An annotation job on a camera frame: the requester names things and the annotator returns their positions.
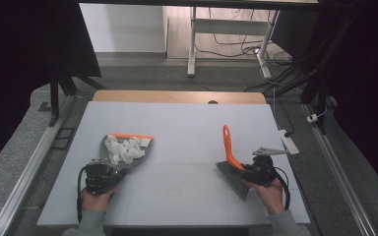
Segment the person's right hand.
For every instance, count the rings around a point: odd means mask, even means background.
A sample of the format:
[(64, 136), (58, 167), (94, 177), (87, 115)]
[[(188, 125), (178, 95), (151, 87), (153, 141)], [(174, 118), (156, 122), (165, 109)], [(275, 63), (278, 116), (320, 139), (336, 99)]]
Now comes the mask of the person's right hand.
[(269, 186), (261, 186), (245, 181), (249, 189), (257, 192), (269, 215), (276, 215), (285, 212), (283, 204), (283, 185), (275, 179)]

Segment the white power strip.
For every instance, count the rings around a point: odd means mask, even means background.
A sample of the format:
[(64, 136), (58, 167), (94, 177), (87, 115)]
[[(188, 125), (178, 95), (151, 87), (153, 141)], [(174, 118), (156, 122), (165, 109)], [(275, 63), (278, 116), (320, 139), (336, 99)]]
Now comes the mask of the white power strip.
[(279, 130), (279, 134), (287, 152), (291, 155), (299, 154), (299, 149), (297, 148), (291, 137), (286, 136), (286, 130)]

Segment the person's left hand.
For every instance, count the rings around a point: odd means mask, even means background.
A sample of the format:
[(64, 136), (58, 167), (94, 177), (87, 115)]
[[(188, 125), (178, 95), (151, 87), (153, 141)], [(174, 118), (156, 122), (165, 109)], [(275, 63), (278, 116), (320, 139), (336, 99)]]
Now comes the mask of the person's left hand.
[(118, 188), (114, 187), (108, 192), (101, 195), (93, 195), (88, 190), (81, 193), (82, 211), (96, 211), (106, 213), (108, 203), (111, 197), (117, 192)]

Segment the white wall panel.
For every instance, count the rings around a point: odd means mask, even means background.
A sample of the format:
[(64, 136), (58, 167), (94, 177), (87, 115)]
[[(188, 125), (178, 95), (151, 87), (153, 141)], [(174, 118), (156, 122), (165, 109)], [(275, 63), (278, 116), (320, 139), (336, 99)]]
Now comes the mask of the white wall panel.
[(162, 6), (81, 3), (95, 52), (165, 53)]

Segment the dark curtain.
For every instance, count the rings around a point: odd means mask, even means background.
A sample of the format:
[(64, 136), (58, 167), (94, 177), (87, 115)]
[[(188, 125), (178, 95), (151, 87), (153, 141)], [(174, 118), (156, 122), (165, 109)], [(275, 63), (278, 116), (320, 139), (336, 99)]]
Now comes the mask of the dark curtain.
[(378, 174), (378, 0), (356, 2), (356, 18), (332, 56), (328, 94), (335, 118)]
[(35, 89), (99, 75), (79, 0), (0, 0), (0, 152)]

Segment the aluminium floor rail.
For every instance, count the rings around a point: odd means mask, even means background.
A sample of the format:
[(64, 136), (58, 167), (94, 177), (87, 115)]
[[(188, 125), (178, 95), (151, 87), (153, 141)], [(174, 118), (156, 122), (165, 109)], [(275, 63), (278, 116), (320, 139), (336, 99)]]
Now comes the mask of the aluminium floor rail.
[(309, 126), (312, 128), (314, 136), (330, 166), (360, 234), (362, 236), (378, 236), (360, 198), (348, 180), (328, 137), (321, 132), (317, 122), (309, 123)]
[(4, 236), (8, 232), (19, 207), (29, 190), (34, 176), (41, 163), (44, 161), (53, 140), (55, 139), (62, 123), (66, 120), (75, 100), (76, 97), (72, 95), (68, 95), (63, 99), (60, 108), (60, 116), (52, 126), (48, 125), (46, 127), (43, 134), (40, 136), (38, 143), (34, 147), (34, 151), (29, 157), (29, 161), (26, 163), (23, 172), (20, 174), (16, 184), (11, 189), (11, 194), (6, 199), (5, 204), (0, 206), (0, 236)]

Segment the grey dustpan with orange edge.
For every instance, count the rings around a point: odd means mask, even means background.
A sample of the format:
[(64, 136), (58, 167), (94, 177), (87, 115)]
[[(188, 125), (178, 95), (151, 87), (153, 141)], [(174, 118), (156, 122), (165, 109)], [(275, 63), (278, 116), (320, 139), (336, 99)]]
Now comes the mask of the grey dustpan with orange edge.
[(96, 161), (114, 170), (132, 168), (149, 155), (153, 140), (152, 136), (108, 134), (100, 142)]

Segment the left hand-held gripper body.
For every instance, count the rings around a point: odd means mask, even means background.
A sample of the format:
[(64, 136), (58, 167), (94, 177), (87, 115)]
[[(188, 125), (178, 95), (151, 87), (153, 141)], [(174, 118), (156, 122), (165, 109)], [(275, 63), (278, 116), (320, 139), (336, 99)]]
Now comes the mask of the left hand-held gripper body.
[(120, 169), (125, 168), (107, 160), (92, 159), (85, 166), (87, 190), (94, 195), (101, 195), (116, 187), (118, 184), (113, 183), (112, 174), (115, 170)]

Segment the black metal stand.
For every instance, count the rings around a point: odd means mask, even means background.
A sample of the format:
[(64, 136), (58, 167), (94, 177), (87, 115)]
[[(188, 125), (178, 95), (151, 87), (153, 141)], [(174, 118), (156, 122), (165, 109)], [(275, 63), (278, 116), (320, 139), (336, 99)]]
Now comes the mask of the black metal stand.
[(323, 135), (326, 134), (324, 115), (327, 111), (326, 98), (329, 64), (333, 61), (333, 55), (347, 34), (352, 21), (353, 16), (351, 14), (343, 13), (335, 23), (332, 20), (327, 20), (325, 23), (317, 25), (316, 29), (326, 27), (326, 31), (320, 33), (321, 37), (318, 45), (310, 53), (293, 64), (292, 70), (298, 69), (300, 71), (297, 78), (275, 92), (275, 97), (280, 97), (288, 91), (305, 85), (304, 91), (299, 97), (300, 101), (308, 104), (317, 97), (318, 120), (315, 124)]
[(59, 89), (62, 89), (67, 96), (75, 96), (78, 93), (78, 89), (73, 82), (73, 79), (77, 78), (88, 84), (94, 89), (105, 89), (105, 87), (98, 82), (94, 81), (90, 76), (85, 76), (83, 73), (75, 72), (74, 70), (67, 69), (61, 66), (56, 66), (53, 70), (50, 78), (50, 106), (51, 106), (51, 118), (49, 126), (53, 127), (59, 120), (60, 108), (59, 108)]

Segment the pale table cover board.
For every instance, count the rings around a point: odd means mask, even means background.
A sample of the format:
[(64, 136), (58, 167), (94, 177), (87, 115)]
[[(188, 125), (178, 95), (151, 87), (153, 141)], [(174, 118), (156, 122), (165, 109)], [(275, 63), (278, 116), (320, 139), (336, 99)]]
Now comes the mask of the pale table cover board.
[(110, 201), (105, 225), (119, 227), (249, 226), (269, 219), (250, 192), (240, 199), (217, 169), (225, 159), (222, 129), (232, 153), (249, 163), (258, 148), (283, 149), (266, 104), (91, 102), (44, 209), (40, 226), (77, 224), (79, 171), (99, 156), (109, 133), (153, 137), (141, 164), (128, 170)]

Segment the white desk frame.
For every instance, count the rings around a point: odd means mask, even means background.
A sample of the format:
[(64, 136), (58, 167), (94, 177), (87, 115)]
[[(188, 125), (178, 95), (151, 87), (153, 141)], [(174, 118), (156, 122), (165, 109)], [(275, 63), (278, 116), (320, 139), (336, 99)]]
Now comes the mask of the white desk frame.
[(269, 11), (269, 19), (265, 22), (254, 21), (231, 21), (231, 20), (213, 20), (213, 19), (198, 19), (197, 8), (190, 8), (190, 47), (188, 55), (187, 76), (193, 78), (195, 76), (196, 65), (196, 48), (195, 39), (197, 33), (218, 33), (218, 34), (244, 34), (244, 35), (258, 35), (263, 36), (263, 43), (259, 49), (255, 49), (254, 53), (258, 60), (260, 71), (264, 79), (272, 77), (265, 60), (265, 53), (267, 46), (271, 39), (271, 35), (276, 24), (279, 12), (277, 10)]

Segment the pile of white paper scraps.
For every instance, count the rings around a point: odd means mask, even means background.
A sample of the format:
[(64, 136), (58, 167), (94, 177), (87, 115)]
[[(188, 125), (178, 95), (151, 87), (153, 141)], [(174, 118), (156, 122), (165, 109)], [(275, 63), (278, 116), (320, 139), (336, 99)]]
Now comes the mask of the pile of white paper scraps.
[(131, 165), (143, 158), (154, 138), (132, 134), (109, 134), (102, 140), (102, 149), (114, 165)]

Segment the orange-handled grey brush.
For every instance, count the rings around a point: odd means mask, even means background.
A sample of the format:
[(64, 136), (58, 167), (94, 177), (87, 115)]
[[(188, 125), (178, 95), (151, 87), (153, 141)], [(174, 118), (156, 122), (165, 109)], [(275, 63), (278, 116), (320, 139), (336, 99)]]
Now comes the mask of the orange-handled grey brush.
[(245, 201), (249, 192), (249, 188), (241, 179), (241, 173), (245, 168), (232, 154), (231, 135), (227, 125), (222, 127), (222, 137), (225, 161), (217, 162), (216, 167), (234, 193), (240, 200)]

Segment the wooden table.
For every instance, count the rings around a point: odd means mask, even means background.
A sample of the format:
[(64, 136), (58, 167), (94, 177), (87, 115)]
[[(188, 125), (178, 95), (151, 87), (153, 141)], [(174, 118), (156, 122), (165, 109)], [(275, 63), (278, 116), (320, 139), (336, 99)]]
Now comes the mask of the wooden table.
[(266, 104), (259, 92), (234, 91), (172, 91), (172, 90), (98, 90), (93, 101), (202, 103), (217, 104)]

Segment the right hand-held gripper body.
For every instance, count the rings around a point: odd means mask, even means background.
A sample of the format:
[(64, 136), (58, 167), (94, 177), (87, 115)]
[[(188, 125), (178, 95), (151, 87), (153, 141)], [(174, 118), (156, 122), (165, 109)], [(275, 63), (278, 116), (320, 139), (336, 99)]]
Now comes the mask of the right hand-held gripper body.
[(253, 182), (261, 186), (269, 186), (275, 179), (278, 179), (284, 187), (288, 186), (288, 179), (283, 178), (278, 168), (274, 166), (272, 155), (285, 154), (285, 150), (271, 149), (266, 147), (260, 147), (252, 152), (254, 155), (253, 163), (256, 167), (255, 171), (244, 170), (243, 172), (249, 172), (253, 175)]

